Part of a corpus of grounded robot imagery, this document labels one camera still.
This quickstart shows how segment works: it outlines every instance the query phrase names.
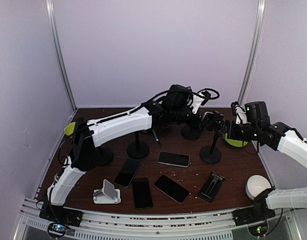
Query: black smartphone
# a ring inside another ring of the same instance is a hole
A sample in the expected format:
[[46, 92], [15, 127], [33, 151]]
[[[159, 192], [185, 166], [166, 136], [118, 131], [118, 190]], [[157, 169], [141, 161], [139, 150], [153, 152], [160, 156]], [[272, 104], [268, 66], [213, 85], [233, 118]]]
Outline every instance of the black smartphone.
[[180, 204], [182, 204], [189, 195], [187, 189], [183, 188], [165, 175], [162, 175], [154, 183], [154, 186]]
[[188, 155], [161, 151], [158, 157], [158, 163], [187, 168], [189, 167], [190, 157]]
[[121, 187], [128, 188], [139, 166], [140, 161], [128, 158], [115, 178], [114, 183]]
[[151, 209], [153, 207], [148, 178], [134, 179], [132, 181], [132, 191], [135, 209]]

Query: round black base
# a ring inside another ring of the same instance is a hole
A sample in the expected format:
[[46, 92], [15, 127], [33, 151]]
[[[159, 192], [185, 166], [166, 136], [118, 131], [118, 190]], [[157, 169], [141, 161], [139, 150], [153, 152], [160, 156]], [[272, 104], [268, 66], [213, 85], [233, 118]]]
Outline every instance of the round black base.
[[201, 137], [201, 133], [191, 130], [187, 125], [181, 129], [181, 135], [190, 140], [198, 139]]
[[100, 159], [98, 161], [98, 166], [106, 166], [110, 164], [114, 159], [114, 152], [108, 147], [102, 147], [100, 152]]
[[144, 141], [139, 141], [139, 148], [136, 148], [136, 142], [133, 141], [127, 147], [127, 154], [132, 159], [143, 159], [149, 154], [149, 145]]
[[222, 159], [222, 153], [218, 148], [214, 148], [213, 153], [210, 154], [210, 148], [212, 146], [204, 146], [200, 149], [199, 156], [201, 160], [203, 160], [207, 164], [216, 164], [219, 163], [220, 159]]

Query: green bowl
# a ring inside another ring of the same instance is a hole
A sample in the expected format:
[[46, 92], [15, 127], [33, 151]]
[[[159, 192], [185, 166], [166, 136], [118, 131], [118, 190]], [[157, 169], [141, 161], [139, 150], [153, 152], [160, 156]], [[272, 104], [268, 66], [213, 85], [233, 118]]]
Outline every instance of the green bowl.
[[232, 140], [232, 139], [227, 138], [227, 133], [225, 134], [224, 140], [227, 143], [229, 143], [231, 146], [234, 146], [236, 148], [241, 148], [241, 147], [244, 147], [248, 144], [247, 141]]

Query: white phone stand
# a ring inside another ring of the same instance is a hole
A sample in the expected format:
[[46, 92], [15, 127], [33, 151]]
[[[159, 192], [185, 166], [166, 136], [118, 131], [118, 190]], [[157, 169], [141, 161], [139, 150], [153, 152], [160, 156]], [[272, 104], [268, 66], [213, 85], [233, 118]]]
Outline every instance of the white phone stand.
[[115, 186], [107, 179], [103, 180], [102, 189], [93, 191], [93, 202], [95, 204], [119, 204], [121, 201], [120, 190], [115, 189]]

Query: black stand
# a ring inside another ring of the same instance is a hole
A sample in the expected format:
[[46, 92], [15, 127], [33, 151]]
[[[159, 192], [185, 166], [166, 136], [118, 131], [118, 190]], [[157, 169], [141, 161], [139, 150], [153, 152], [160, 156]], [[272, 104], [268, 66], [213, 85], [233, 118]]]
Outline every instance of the black stand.
[[215, 133], [213, 135], [212, 145], [204, 146], [202, 149], [200, 149], [199, 156], [207, 164], [216, 164], [222, 158], [222, 153], [216, 147], [218, 138], [218, 133]]
[[187, 125], [181, 129], [181, 135], [185, 139], [195, 140], [201, 137], [201, 133], [191, 130]]
[[149, 146], [144, 141], [139, 141], [139, 132], [134, 133], [135, 141], [127, 147], [127, 154], [132, 159], [143, 159], [149, 154]]
[[108, 147], [97, 147], [99, 153], [99, 160], [97, 161], [98, 166], [106, 166], [114, 159], [114, 152]]

